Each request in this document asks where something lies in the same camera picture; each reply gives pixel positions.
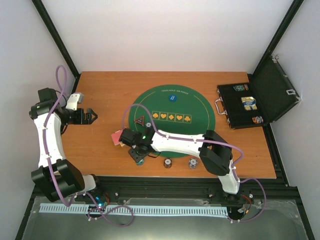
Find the blue small blind button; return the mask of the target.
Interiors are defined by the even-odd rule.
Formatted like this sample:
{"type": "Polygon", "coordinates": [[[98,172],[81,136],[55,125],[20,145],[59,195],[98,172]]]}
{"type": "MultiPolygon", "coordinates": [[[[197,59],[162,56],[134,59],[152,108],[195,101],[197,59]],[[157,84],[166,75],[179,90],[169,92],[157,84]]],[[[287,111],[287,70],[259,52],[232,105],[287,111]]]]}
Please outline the blue small blind button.
{"type": "Polygon", "coordinates": [[[170,101],[170,102],[176,102],[177,101],[177,96],[175,95],[175,94],[171,94],[171,95],[169,95],[168,96],[168,100],[170,101]]]}

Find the brown 100 chip stack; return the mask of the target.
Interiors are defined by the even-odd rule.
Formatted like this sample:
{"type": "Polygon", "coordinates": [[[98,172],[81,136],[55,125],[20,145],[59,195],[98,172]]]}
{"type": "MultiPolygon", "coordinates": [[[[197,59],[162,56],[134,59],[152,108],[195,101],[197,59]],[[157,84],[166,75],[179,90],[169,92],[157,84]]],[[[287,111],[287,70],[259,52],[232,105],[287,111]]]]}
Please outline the brown 100 chip stack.
{"type": "Polygon", "coordinates": [[[166,169],[169,169],[172,167],[172,160],[170,158],[166,158],[163,162],[163,166],[166,168],[166,169]]]}

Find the triangular all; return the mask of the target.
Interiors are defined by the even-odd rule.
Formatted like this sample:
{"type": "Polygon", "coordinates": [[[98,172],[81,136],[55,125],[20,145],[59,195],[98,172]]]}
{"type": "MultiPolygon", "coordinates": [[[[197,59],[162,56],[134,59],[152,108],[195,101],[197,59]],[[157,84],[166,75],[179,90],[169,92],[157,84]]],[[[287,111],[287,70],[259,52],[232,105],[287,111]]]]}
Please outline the triangular all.
{"type": "Polygon", "coordinates": [[[136,119],[134,120],[134,122],[135,122],[136,124],[139,124],[139,125],[141,125],[141,126],[144,126],[144,125],[145,125],[145,117],[142,115],[142,116],[136,118],[136,119]]]}

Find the green blue 50 chip stack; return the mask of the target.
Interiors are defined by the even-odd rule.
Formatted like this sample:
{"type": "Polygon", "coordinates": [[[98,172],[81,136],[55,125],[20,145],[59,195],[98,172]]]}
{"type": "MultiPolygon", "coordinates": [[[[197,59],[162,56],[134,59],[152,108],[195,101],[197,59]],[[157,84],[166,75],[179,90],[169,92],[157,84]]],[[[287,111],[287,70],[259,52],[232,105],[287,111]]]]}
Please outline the green blue 50 chip stack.
{"type": "Polygon", "coordinates": [[[136,165],[137,165],[137,166],[141,166],[141,165],[144,164],[144,162],[145,162],[145,159],[142,158],[139,162],[136,163],[136,165]]]}

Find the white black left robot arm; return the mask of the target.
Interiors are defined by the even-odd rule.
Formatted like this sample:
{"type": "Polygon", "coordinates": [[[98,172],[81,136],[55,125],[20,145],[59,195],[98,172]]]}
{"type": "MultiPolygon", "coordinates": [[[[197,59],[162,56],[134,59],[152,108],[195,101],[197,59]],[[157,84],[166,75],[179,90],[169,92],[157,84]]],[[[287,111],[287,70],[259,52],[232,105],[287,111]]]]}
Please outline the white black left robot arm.
{"type": "Polygon", "coordinates": [[[65,106],[58,103],[56,90],[44,88],[38,91],[39,102],[30,108],[39,139],[38,169],[31,173],[35,186],[55,202],[78,192],[86,192],[92,201],[103,198],[104,188],[94,174],[83,175],[71,164],[64,153],[62,134],[69,125],[90,125],[97,114],[90,108],[79,108],[84,95],[76,92],[70,95],[65,106]]]}

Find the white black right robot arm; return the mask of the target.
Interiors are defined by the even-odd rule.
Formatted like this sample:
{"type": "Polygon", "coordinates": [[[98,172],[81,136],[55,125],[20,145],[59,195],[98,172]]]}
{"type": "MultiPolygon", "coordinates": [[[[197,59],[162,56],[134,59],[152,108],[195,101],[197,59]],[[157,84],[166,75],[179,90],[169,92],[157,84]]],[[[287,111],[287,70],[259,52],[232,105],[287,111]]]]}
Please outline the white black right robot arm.
{"type": "Polygon", "coordinates": [[[146,128],[143,132],[124,128],[118,140],[130,147],[128,153],[136,163],[150,153],[173,152],[193,156],[201,159],[209,173],[218,176],[225,193],[236,195],[240,190],[232,154],[235,147],[213,130],[185,135],[152,128],[146,128]]]}

